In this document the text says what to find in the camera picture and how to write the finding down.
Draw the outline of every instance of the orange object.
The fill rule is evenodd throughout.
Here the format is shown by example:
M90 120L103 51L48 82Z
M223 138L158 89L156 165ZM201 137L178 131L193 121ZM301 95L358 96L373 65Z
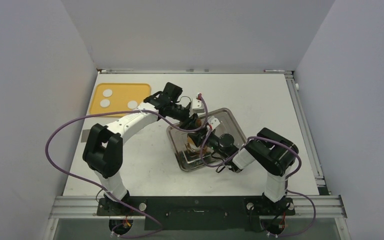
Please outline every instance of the orange object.
M103 114L118 111L130 111L151 95L151 86L147 83L101 83L96 86L90 105L90 114ZM122 117L115 114L106 117Z

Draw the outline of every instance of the silver baking tray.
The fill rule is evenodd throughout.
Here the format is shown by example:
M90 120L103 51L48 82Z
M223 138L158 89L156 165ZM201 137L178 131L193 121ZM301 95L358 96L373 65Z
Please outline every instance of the silver baking tray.
M245 135L229 109L220 108L209 112L208 116L214 116L220 121L220 125L214 131L216 136L220 137L222 134L231 134L234 137L234 145L238 148L245 143ZM203 120L205 115L201 115L199 118ZM204 167L199 151L193 151L189 146L187 132L168 126L167 135L181 170L190 172ZM212 152L213 150L209 147L205 149L203 158L207 163L220 161L210 156Z

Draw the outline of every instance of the white wall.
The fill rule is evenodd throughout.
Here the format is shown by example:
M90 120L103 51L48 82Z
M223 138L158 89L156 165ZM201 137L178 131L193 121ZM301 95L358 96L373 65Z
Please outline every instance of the white wall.
M384 1L336 0L295 78L352 239L384 239Z
M334 0L62 0L98 68L294 70Z
M65 176L45 142L86 112L96 70L59 0L0 0L0 240L37 240ZM68 168L80 126L51 155Z

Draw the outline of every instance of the yellow cutting board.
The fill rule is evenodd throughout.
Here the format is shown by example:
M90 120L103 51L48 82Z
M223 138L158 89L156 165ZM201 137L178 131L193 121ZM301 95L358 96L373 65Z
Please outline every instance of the yellow cutting board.
M96 86L90 105L90 114L103 114L135 109L146 97L151 95L147 83L101 83ZM115 114L108 117L122 117Z

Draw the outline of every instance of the white work surface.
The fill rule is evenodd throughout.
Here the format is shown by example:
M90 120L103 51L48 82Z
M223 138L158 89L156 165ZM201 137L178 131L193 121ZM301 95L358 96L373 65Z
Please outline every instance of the white work surface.
M151 93L155 93L162 91L167 82L183 88L182 96L192 97L201 92L209 111L230 109L247 137L255 136L265 127L291 140L298 146L302 167L289 179L288 189L306 195L319 195L283 74L99 74L91 100L96 86L102 83L147 83L151 86ZM183 98L181 103L185 105L187 102L188 99ZM90 129L96 123L106 125L116 119L88 118L82 129ZM155 122L124 145L120 172L131 196L262 194L267 172L256 161L240 173L227 169L216 173L215 168L209 167L182 171L167 137L167 127L162 120ZM82 159L85 145L79 138L70 172L98 182L98 177ZM298 161L295 161L292 169L297 165ZM95 196L99 190L97 186L69 176L63 195Z

